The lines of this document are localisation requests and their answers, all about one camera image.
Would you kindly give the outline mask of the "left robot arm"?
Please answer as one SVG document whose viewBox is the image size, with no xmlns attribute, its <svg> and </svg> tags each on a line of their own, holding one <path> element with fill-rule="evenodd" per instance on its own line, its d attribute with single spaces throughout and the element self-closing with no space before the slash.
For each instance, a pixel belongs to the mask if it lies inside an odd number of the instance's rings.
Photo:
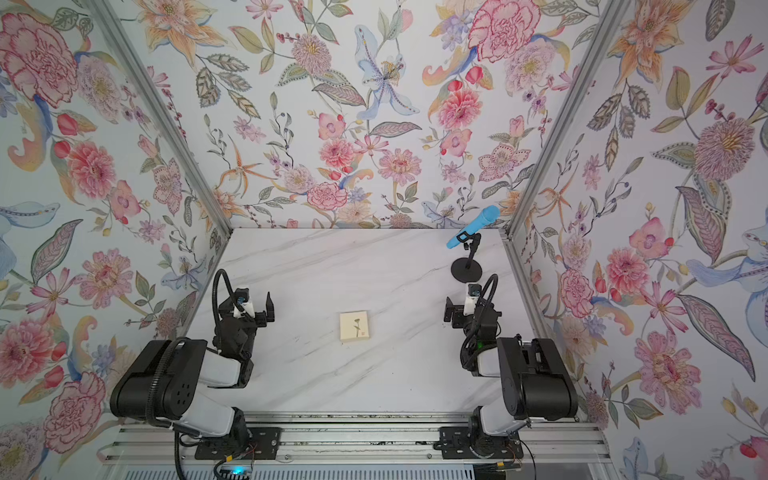
<svg viewBox="0 0 768 480">
<path fill-rule="evenodd" d="M 251 448 L 253 435 L 242 410 L 202 390 L 248 385 L 255 337 L 275 321 L 274 303 L 267 296 L 265 309 L 257 312 L 249 291 L 238 289 L 216 313 L 219 323 L 212 342 L 188 337 L 149 342 L 114 387 L 111 413 L 187 434 L 220 452 Z"/>
</svg>

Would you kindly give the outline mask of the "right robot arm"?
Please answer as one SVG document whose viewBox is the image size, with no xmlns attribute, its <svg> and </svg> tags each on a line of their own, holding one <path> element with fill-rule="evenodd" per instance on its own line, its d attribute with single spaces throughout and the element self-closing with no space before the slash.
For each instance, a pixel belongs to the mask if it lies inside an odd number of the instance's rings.
<svg viewBox="0 0 768 480">
<path fill-rule="evenodd" d="M 464 334 L 461 367 L 499 380 L 501 397 L 476 407 L 465 427 L 441 428 L 438 447 L 446 458 L 500 458 L 512 453 L 519 431 L 533 419 L 575 417 L 577 393 L 553 340 L 501 337 L 494 305 L 484 299 L 470 305 L 472 310 L 447 300 L 444 321 Z"/>
</svg>

